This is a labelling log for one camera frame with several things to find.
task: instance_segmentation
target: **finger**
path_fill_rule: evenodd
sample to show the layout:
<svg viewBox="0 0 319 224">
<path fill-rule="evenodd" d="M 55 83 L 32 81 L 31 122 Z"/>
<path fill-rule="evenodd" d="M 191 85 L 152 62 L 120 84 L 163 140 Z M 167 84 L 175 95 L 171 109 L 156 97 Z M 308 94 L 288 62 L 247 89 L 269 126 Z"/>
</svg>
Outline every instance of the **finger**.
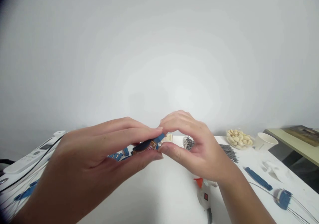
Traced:
<svg viewBox="0 0 319 224">
<path fill-rule="evenodd" d="M 187 168 L 190 172 L 193 171 L 199 162 L 199 157 L 171 142 L 164 142 L 158 151 L 169 156 L 171 159 Z"/>
<path fill-rule="evenodd" d="M 120 119 L 114 119 L 110 120 L 98 125 L 94 125 L 92 127 L 87 127 L 79 130 L 75 130 L 73 132 L 76 132 L 77 135 L 90 135 L 90 136 L 97 136 L 102 135 L 122 129 L 128 129 L 128 128 L 149 128 L 145 124 L 142 124 L 139 121 L 136 121 L 130 117 L 120 118 Z"/>
<path fill-rule="evenodd" d="M 188 121 L 180 119 L 180 117 L 175 117 L 161 123 L 160 126 L 163 127 L 163 133 L 165 134 L 178 130 L 185 135 L 191 136 L 195 142 L 200 141 L 202 131 L 200 130 L 196 120 Z"/>
<path fill-rule="evenodd" d="M 166 115 L 163 119 L 161 119 L 161 121 L 167 119 L 168 117 L 174 116 L 176 114 L 184 114 L 184 115 L 192 117 L 189 112 L 185 112 L 184 110 L 178 110 Z"/>
<path fill-rule="evenodd" d="M 193 119 L 190 116 L 185 115 L 183 113 L 175 113 L 174 115 L 171 115 L 171 116 L 168 116 L 168 117 L 162 119 L 159 126 L 163 126 L 166 122 L 168 122 L 172 119 L 176 119 L 176 118 L 184 120 L 184 121 L 188 121 L 188 122 L 196 121 L 195 119 Z"/>
<path fill-rule="evenodd" d="M 144 169 L 151 162 L 160 159 L 163 159 L 163 156 L 157 150 L 147 150 L 133 155 L 130 158 L 120 162 L 120 166 L 116 171 L 117 177 L 115 178 L 118 178 L 120 182 L 123 182 Z"/>
<path fill-rule="evenodd" d="M 116 153 L 132 143 L 139 143 L 161 135 L 162 128 L 128 128 L 94 137 L 92 150 L 99 157 Z"/>
</svg>

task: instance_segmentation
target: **white paper cup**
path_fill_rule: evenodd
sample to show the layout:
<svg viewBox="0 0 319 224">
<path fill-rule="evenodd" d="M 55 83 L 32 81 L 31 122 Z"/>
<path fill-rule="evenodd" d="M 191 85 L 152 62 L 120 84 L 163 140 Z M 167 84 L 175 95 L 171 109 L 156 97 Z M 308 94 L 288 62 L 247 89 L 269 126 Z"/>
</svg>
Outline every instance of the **white paper cup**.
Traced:
<svg viewBox="0 0 319 224">
<path fill-rule="evenodd" d="M 265 133 L 258 133 L 254 141 L 254 147 L 256 150 L 269 150 L 276 144 L 278 144 L 277 139 Z"/>
</svg>

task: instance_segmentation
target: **clear plastic container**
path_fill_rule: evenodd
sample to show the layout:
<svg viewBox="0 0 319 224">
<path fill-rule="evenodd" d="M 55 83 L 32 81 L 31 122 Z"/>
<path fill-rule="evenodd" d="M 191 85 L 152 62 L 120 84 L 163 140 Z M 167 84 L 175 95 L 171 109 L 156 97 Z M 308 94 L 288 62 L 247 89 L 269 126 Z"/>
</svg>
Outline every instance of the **clear plastic container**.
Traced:
<svg viewBox="0 0 319 224">
<path fill-rule="evenodd" d="M 240 128 L 227 129 L 226 140 L 234 148 L 246 150 L 254 146 L 255 139 Z"/>
</svg>

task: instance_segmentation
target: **hand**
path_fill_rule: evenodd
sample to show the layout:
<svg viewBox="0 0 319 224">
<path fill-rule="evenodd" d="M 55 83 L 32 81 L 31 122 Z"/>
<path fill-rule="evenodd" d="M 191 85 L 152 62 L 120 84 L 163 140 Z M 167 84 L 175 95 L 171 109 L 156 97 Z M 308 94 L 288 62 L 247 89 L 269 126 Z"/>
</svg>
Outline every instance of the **hand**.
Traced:
<svg viewBox="0 0 319 224">
<path fill-rule="evenodd" d="M 78 222 L 126 179 L 163 158 L 157 150 L 120 162 L 107 156 L 161 133 L 131 118 L 67 133 L 13 223 Z"/>
<path fill-rule="evenodd" d="M 171 142 L 164 142 L 162 152 L 183 165 L 191 173 L 211 181 L 223 181 L 233 165 L 217 143 L 207 125 L 195 120 L 190 113 L 179 110 L 167 115 L 160 122 L 163 133 L 179 130 L 193 138 L 195 145 L 190 151 Z"/>
</svg>

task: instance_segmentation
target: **fingernail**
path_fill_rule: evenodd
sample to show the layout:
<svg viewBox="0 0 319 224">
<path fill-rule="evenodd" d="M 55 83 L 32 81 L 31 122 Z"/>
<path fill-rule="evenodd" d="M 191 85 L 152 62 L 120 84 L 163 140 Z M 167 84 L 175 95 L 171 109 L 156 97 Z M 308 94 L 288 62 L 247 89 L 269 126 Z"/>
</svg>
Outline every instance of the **fingernail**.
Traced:
<svg viewBox="0 0 319 224">
<path fill-rule="evenodd" d="M 161 160 L 163 159 L 164 157 L 162 155 L 156 155 L 155 158 L 154 158 L 154 161 L 156 160 Z"/>
<path fill-rule="evenodd" d="M 168 146 L 160 146 L 159 152 L 166 154 L 168 152 Z"/>
</svg>

